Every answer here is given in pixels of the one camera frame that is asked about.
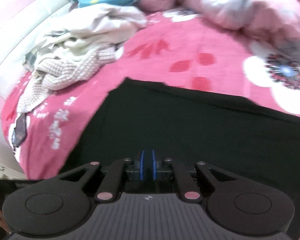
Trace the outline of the black t-shirt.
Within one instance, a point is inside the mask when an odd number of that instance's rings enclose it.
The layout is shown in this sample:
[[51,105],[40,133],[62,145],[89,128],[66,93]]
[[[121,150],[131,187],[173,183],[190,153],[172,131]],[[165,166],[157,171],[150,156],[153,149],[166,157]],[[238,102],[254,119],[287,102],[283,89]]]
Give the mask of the black t-shirt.
[[192,167],[204,161],[279,189],[300,237],[300,117],[240,97],[125,79],[108,92],[62,171],[155,151]]

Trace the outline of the white shirt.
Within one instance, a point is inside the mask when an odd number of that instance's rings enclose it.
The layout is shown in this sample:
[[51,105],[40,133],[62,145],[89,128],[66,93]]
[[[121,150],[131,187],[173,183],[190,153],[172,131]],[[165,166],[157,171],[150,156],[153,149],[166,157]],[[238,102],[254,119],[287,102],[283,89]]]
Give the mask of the white shirt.
[[46,36],[54,44],[63,42],[69,48],[83,48],[93,43],[125,42],[146,26],[146,16],[138,8],[102,3],[52,19]]

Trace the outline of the white bedside cabinet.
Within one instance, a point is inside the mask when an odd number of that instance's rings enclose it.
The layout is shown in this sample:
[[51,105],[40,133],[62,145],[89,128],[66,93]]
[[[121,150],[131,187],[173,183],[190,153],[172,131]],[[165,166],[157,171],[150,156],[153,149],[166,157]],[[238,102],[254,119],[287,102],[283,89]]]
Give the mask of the white bedside cabinet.
[[26,179],[12,149],[2,143],[0,143],[0,179]]

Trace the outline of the beige houndstooth garment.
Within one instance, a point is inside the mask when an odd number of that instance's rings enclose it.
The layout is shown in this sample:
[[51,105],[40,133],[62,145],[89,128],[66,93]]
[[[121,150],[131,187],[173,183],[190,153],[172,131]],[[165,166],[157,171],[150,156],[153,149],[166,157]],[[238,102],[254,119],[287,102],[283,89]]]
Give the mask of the beige houndstooth garment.
[[75,60],[45,55],[31,73],[18,100],[17,112],[29,113],[53,92],[89,80],[101,67],[117,61],[123,52],[121,44],[103,44]]

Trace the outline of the pink floral bed blanket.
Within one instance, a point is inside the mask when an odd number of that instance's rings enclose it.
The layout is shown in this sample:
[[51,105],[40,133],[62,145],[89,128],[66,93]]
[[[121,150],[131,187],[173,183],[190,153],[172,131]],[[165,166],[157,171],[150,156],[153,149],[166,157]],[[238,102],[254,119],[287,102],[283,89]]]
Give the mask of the pink floral bed blanket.
[[52,93],[27,115],[27,137],[15,151],[27,178],[62,172],[108,92],[125,79],[240,96],[300,117],[300,66],[280,57],[268,62],[272,51],[202,16],[181,9],[151,14],[124,49],[90,80]]

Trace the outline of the cream fleece garment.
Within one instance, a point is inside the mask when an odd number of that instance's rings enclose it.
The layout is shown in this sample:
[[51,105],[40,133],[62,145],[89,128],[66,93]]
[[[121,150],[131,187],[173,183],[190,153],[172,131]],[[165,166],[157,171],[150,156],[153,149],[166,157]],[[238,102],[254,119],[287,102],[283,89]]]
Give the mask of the cream fleece garment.
[[74,37],[69,33],[59,36],[44,36],[38,39],[30,51],[25,54],[23,65],[32,70],[44,59],[61,59],[80,62],[93,53],[106,49],[114,51],[112,43],[102,41],[96,35]]

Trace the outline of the pink white headboard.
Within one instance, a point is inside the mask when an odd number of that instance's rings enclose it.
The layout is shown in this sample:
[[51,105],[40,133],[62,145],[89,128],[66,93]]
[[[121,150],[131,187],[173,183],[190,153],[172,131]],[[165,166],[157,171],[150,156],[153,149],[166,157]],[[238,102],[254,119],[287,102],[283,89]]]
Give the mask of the pink white headboard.
[[36,32],[46,19],[66,12],[70,5],[71,0],[0,0],[0,112],[24,73],[21,61]]

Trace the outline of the pink grey floral duvet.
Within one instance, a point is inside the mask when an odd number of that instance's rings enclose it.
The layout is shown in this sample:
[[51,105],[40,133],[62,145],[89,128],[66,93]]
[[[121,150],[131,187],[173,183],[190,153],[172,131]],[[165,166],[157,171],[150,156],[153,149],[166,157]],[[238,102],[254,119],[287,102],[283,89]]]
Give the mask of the pink grey floral duvet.
[[215,25],[241,30],[300,63],[300,2],[298,0],[141,0],[146,11],[176,5],[202,14]]

